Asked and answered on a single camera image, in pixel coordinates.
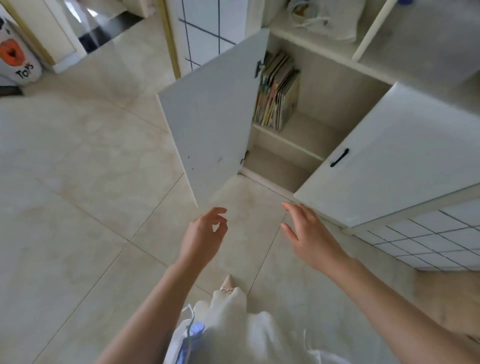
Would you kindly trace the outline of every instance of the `forearm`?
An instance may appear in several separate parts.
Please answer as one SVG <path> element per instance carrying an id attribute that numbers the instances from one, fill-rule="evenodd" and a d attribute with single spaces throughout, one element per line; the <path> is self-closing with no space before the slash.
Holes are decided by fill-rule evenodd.
<path id="1" fill-rule="evenodd" d="M 199 273 L 199 269 L 183 262 L 168 268 L 96 364 L 161 362 L 185 299 Z"/>
<path id="2" fill-rule="evenodd" d="M 455 335 L 349 259 L 330 278 L 355 302 L 403 364 L 479 363 Z"/>

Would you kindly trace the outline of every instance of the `cabinet hinge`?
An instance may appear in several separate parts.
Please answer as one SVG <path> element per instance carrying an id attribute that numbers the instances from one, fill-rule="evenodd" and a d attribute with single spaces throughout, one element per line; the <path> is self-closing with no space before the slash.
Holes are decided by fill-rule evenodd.
<path id="1" fill-rule="evenodd" d="M 262 61 L 257 62 L 257 68 L 255 69 L 255 78 L 258 77 L 258 74 L 262 69 L 264 69 L 264 67 L 265 67 L 265 63 L 263 63 Z"/>
<path id="2" fill-rule="evenodd" d="M 248 156 L 249 153 L 250 153 L 250 150 L 247 150 L 247 151 L 245 152 L 245 156 L 241 159 L 240 164 L 242 164 L 243 161 L 244 161 L 245 159 L 247 159 L 247 156 Z"/>

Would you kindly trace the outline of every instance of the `white door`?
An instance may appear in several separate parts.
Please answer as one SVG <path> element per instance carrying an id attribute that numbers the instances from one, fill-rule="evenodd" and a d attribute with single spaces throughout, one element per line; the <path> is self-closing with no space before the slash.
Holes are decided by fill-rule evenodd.
<path id="1" fill-rule="evenodd" d="M 479 118 L 396 84 L 294 196 L 353 227 L 479 182 Z"/>
<path id="2" fill-rule="evenodd" d="M 268 33 L 260 30 L 158 93 L 198 206 L 241 169 Z"/>

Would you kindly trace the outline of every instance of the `hand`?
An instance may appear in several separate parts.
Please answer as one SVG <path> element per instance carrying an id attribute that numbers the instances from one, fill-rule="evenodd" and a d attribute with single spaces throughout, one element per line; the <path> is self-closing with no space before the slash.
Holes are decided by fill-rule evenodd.
<path id="1" fill-rule="evenodd" d="M 305 263 L 329 276 L 339 264 L 350 259 L 311 208 L 291 202 L 283 202 L 282 206 L 292 216 L 297 234 L 284 222 L 283 233 Z"/>
<path id="2" fill-rule="evenodd" d="M 179 261 L 195 268 L 200 273 L 213 259 L 227 233 L 227 219 L 219 214 L 226 208 L 214 207 L 205 215 L 190 222 L 183 236 Z M 214 232 L 213 226 L 220 224 Z"/>

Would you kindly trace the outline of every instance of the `blue fabric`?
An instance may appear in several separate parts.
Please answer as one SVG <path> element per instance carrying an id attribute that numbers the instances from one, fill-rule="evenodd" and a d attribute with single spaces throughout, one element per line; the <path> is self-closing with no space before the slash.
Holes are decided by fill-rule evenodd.
<path id="1" fill-rule="evenodd" d="M 180 352 L 177 357 L 177 364 L 187 364 L 185 360 L 187 359 L 188 355 L 189 342 L 191 342 L 192 346 L 190 350 L 190 356 L 192 356 L 195 350 L 198 349 L 200 345 L 200 338 L 202 337 L 204 330 L 205 325 L 203 322 L 197 322 L 192 325 L 192 327 L 190 328 L 190 335 L 184 338 L 182 341 Z"/>

